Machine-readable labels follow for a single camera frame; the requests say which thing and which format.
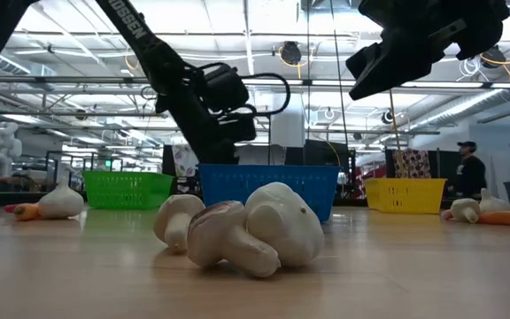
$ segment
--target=cap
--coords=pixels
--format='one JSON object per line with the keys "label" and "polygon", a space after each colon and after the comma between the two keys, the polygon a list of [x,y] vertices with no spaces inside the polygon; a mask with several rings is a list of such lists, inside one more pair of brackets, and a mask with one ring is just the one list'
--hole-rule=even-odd
{"label": "cap", "polygon": [[471,148],[474,149],[474,151],[477,150],[477,144],[475,142],[469,142],[469,141],[467,141],[467,142],[459,142],[458,146],[459,147],[471,147]]}

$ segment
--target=wooden table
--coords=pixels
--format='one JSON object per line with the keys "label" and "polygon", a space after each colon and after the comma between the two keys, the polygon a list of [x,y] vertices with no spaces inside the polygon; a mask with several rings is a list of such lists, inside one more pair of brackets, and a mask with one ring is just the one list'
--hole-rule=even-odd
{"label": "wooden table", "polygon": [[510,318],[510,228],[335,209],[326,246],[269,280],[163,252],[152,213],[0,213],[0,319]]}

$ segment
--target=blue basket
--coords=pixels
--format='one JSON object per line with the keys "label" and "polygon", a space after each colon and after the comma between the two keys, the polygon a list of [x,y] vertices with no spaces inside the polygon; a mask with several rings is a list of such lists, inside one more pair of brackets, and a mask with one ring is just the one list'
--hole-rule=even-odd
{"label": "blue basket", "polygon": [[272,182],[289,185],[318,215],[329,219],[336,193],[339,167],[199,165],[204,202],[207,206],[224,200],[245,204],[260,186]]}

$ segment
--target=yellow basket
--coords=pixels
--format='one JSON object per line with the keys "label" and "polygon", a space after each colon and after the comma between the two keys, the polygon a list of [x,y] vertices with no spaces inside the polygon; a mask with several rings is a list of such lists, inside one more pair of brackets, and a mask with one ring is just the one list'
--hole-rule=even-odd
{"label": "yellow basket", "polygon": [[442,178],[366,180],[367,204],[384,213],[439,214],[445,182]]}

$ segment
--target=black shirt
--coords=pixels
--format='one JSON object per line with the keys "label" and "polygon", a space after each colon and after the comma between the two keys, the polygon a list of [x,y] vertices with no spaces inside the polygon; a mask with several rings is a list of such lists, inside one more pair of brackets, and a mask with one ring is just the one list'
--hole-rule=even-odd
{"label": "black shirt", "polygon": [[482,188],[487,188],[485,164],[475,156],[463,159],[458,166],[457,174],[456,191],[464,197],[479,194]]}

